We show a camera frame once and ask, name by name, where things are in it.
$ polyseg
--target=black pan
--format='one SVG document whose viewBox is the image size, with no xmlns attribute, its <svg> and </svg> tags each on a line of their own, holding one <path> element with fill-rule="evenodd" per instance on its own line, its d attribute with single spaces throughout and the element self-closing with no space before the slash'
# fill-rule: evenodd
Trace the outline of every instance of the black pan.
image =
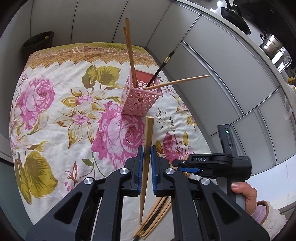
<svg viewBox="0 0 296 241">
<path fill-rule="evenodd" d="M 221 8 L 221 16 L 236 27 L 238 27 L 245 34 L 251 34 L 251 30 L 249 29 L 246 21 L 242 18 L 242 14 L 238 6 L 233 4 L 233 6 L 231 7 L 229 0 L 225 1 L 227 3 L 227 8 Z"/>
</svg>

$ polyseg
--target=wooden chopstick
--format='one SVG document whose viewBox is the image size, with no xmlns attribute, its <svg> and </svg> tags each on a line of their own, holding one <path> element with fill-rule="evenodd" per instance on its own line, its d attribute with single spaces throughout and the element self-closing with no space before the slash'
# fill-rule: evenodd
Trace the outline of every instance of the wooden chopstick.
<svg viewBox="0 0 296 241">
<path fill-rule="evenodd" d="M 151 222 L 151 219 L 153 218 L 153 216 L 155 216 L 155 214 L 157 212 L 160 212 L 161 208 L 163 207 L 165 201 L 167 200 L 167 197 L 159 197 L 160 202 L 158 203 L 158 205 L 156 206 L 156 208 L 153 210 L 153 212 L 151 213 L 151 215 L 147 215 L 144 222 L 142 222 L 141 224 L 141 228 L 137 229 L 137 232 L 134 233 L 133 238 L 135 238 L 136 236 L 142 236 L 142 234 L 145 232 L 144 228 L 146 227 L 146 225 Z"/>
<path fill-rule="evenodd" d="M 160 207 L 159 203 L 162 203 L 161 201 L 164 199 L 165 199 L 165 197 L 157 198 L 156 202 L 154 203 L 154 205 L 150 209 L 149 213 L 146 215 L 145 220 L 142 222 L 142 224 L 139 226 L 137 231 L 134 233 L 133 238 L 142 232 L 142 228 L 149 221 L 149 219 L 153 216 L 153 213 L 155 213 L 157 211 L 157 208 Z"/>
<path fill-rule="evenodd" d="M 170 163 L 170 167 L 173 169 L 177 169 L 177 167 L 173 167 Z M 183 172 L 183 174 L 186 177 L 189 177 L 191 173 L 189 172 Z M 137 231 L 134 233 L 133 238 L 135 238 L 136 236 L 142 236 L 145 233 L 145 230 L 143 230 L 144 226 L 150 221 L 150 219 L 154 216 L 154 214 L 161 208 L 163 208 L 163 202 L 165 201 L 165 197 L 159 197 L 154 205 L 152 206 L 152 208 L 150 209 L 149 213 L 147 214 L 144 222 L 142 222 L 142 224 L 139 226 L 139 228 L 137 229 Z"/>
<path fill-rule="evenodd" d="M 183 174 L 186 176 L 186 177 L 189 177 L 191 173 L 189 172 L 186 172 Z M 154 220 L 154 225 L 153 223 L 150 225 L 150 227 L 142 234 L 142 238 L 145 239 L 148 237 L 148 235 L 153 231 L 154 228 L 156 228 L 156 226 L 160 223 L 160 221 L 163 219 L 163 217 L 167 214 L 167 212 L 170 210 L 172 206 L 172 201 L 171 199 L 168 201 L 168 203 L 163 207 L 163 210 L 162 212 L 160 212 L 157 217 L 155 218 Z"/>
<path fill-rule="evenodd" d="M 165 204 L 163 209 L 160 211 L 160 213 L 157 215 L 156 219 L 152 222 L 150 227 L 143 233 L 142 238 L 145 239 L 144 237 L 147 236 L 147 234 L 152 230 L 152 228 L 155 226 L 155 224 L 158 222 L 158 220 L 162 219 L 165 215 L 165 211 L 168 209 L 168 207 L 171 204 L 171 199 Z"/>
<path fill-rule="evenodd" d="M 153 135 L 153 122 L 154 117 L 146 116 L 145 124 L 145 142 L 144 142 L 144 161 L 143 161 L 143 171 L 142 171 L 142 188 L 140 194 L 140 225 L 142 224 L 144 204 L 146 197 L 148 173 L 149 173 L 149 164 L 150 164 L 150 153 L 151 153 L 151 144 L 152 144 L 152 135 Z"/>
<path fill-rule="evenodd" d="M 190 80 L 198 80 L 198 79 L 203 79 L 203 78 L 208 78 L 208 77 L 210 77 L 209 74 L 191 77 L 191 78 L 182 79 L 182 80 L 175 80 L 175 81 L 170 81 L 170 82 L 166 82 L 166 83 L 162 83 L 162 84 L 158 84 L 158 85 L 149 86 L 149 87 L 144 88 L 143 90 L 153 90 L 153 89 L 157 89 L 157 88 L 168 86 L 168 85 L 175 85 L 175 84 L 183 83 L 183 82 L 190 81 Z"/>
<path fill-rule="evenodd" d="M 128 39 L 127 39 L 127 36 L 126 36 L 126 28 L 123 27 L 122 30 L 123 30 L 123 34 L 124 34 L 124 39 L 126 40 L 126 49 L 128 50 L 128 53 L 129 53 Z"/>
<path fill-rule="evenodd" d="M 156 223 L 152 226 L 150 226 L 150 230 L 147 230 L 146 232 L 143 233 L 142 239 L 146 239 L 150 233 L 152 233 L 153 229 L 155 229 L 157 227 L 157 225 L 160 223 L 160 221 L 164 218 L 164 216 L 168 213 L 168 211 L 170 210 L 170 208 L 172 207 L 172 202 L 169 201 L 163 208 L 163 214 L 161 216 L 157 216 Z"/>
<path fill-rule="evenodd" d="M 139 88 L 137 77 L 136 77 L 135 65 L 133 61 L 133 48 L 131 45 L 131 29 L 130 29 L 129 18 L 125 18 L 125 23 L 126 23 L 126 41 L 127 41 L 126 46 L 128 46 L 127 48 L 128 48 L 128 56 L 131 64 L 131 75 L 133 79 L 133 86 L 135 88 Z"/>
</svg>

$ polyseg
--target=bundle of chopsticks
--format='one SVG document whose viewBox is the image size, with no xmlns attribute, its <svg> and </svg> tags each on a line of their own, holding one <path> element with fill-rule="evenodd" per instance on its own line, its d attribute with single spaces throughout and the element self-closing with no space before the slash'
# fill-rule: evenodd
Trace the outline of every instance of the bundle of chopsticks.
<svg viewBox="0 0 296 241">
<path fill-rule="evenodd" d="M 189 177 L 190 175 L 190 173 L 187 172 L 184 172 L 183 174 L 186 177 Z M 172 203 L 170 197 L 159 197 L 147 214 L 145 220 L 134 233 L 133 241 L 138 241 L 141 238 L 146 239 L 149 234 L 157 227 L 164 216 L 168 213 L 171 206 Z"/>
</svg>

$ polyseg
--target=pink rose print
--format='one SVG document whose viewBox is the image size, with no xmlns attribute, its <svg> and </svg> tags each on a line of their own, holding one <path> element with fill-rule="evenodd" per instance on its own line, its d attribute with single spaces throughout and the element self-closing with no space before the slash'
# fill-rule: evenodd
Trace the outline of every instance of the pink rose print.
<svg viewBox="0 0 296 241">
<path fill-rule="evenodd" d="M 82 105 L 84 101 L 91 104 L 94 101 L 94 99 L 89 94 L 87 94 L 78 97 L 76 101 L 77 105 Z"/>
<path fill-rule="evenodd" d="M 73 122 L 76 124 L 82 125 L 86 122 L 89 122 L 89 117 L 86 115 L 81 115 L 81 114 L 75 114 L 72 116 Z"/>
<path fill-rule="evenodd" d="M 38 115 L 47 110 L 54 100 L 55 92 L 49 79 L 33 79 L 17 99 L 20 116 L 25 122 L 25 130 L 30 130 L 36 123 Z"/>
<path fill-rule="evenodd" d="M 185 157 L 186 150 L 181 148 L 181 143 L 178 142 L 176 136 L 171 135 L 169 132 L 166 133 L 163 139 L 162 151 L 165 158 L 172 162 L 175 159 L 183 159 Z"/>
<path fill-rule="evenodd" d="M 99 159 L 111 161 L 115 169 L 124 166 L 125 160 L 135 156 L 138 146 L 143 144 L 144 123 L 139 116 L 121 115 L 120 107 L 110 101 L 104 104 L 92 151 Z"/>
<path fill-rule="evenodd" d="M 15 135 L 11 135 L 9 142 L 10 142 L 10 148 L 12 153 L 15 153 L 15 149 L 17 149 L 17 143 L 18 143 L 17 137 Z"/>
</svg>

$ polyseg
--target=white cabinet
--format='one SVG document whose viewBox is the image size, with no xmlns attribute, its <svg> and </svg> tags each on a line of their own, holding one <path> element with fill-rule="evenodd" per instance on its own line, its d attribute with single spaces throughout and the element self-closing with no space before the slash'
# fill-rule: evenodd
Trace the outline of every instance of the white cabinet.
<svg viewBox="0 0 296 241">
<path fill-rule="evenodd" d="M 199 16 L 192 10 L 172 3 L 153 33 L 147 48 L 163 62 Z"/>
<path fill-rule="evenodd" d="M 234 122 L 233 126 L 246 155 L 251 158 L 253 175 L 276 165 L 273 146 L 258 109 Z"/>
<path fill-rule="evenodd" d="M 246 114 L 279 85 L 263 60 L 229 29 L 201 15 L 185 36 L 190 45 L 227 85 Z"/>
<path fill-rule="evenodd" d="M 188 81 L 178 85 L 200 118 L 209 135 L 218 131 L 217 125 L 229 124 L 241 115 L 227 96 L 227 89 L 219 85 L 219 79 L 210 69 L 179 45 L 165 69 L 174 80 L 210 74 L 210 78 Z"/>
<path fill-rule="evenodd" d="M 279 89 L 259 105 L 259 110 L 272 139 L 278 164 L 296 153 L 295 135 L 291 119 L 285 118 L 288 110 L 284 105 L 280 92 L 283 96 L 282 89 Z"/>
<path fill-rule="evenodd" d="M 126 3 L 127 0 L 78 1 L 72 43 L 112 42 Z"/>
<path fill-rule="evenodd" d="M 169 0 L 129 0 L 121 16 L 113 42 L 126 43 L 122 27 L 125 26 L 125 18 L 130 18 L 132 44 L 146 47 L 170 4 Z"/>
</svg>

